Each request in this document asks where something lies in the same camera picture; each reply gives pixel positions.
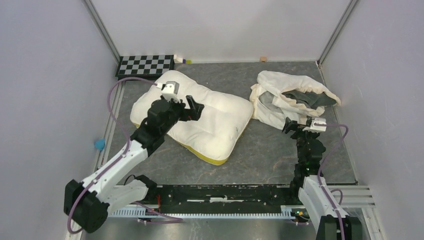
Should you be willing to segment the grey cream ruffled pillowcase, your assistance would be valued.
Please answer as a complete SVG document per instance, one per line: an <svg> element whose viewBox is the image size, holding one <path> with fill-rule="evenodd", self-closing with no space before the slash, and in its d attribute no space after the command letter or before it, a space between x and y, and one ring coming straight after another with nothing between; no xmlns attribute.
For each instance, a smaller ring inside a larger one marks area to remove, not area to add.
<svg viewBox="0 0 424 240"><path fill-rule="evenodd" d="M307 75L263 70L250 89L252 118L279 130L286 118L305 123L307 117L319 118L325 108L342 104L325 85Z"/></svg>

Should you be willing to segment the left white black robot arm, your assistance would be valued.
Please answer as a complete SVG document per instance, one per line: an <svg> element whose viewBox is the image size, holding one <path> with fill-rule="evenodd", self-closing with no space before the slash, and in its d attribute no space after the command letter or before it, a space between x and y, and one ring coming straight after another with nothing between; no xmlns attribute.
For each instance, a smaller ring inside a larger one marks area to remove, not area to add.
<svg viewBox="0 0 424 240"><path fill-rule="evenodd" d="M155 100L122 150L82 181L73 179L66 184L63 211L68 216L68 232L93 233L115 210L140 200L153 203L157 190L142 180L115 186L164 143L165 135L177 122L198 121L204 108L205 105L197 103L191 95L186 96L186 102L163 96Z"/></svg>

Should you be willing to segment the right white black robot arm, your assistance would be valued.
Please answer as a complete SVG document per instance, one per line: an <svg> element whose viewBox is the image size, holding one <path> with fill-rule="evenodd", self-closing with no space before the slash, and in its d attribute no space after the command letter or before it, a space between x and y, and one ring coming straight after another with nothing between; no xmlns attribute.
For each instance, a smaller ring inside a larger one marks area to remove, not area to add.
<svg viewBox="0 0 424 240"><path fill-rule="evenodd" d="M299 123L286 117L282 132L293 132L296 141L297 164L289 186L289 199L303 204L317 240L362 240L362 223L341 207L322 174L326 147L318 139L327 127L324 118L308 118Z"/></svg>

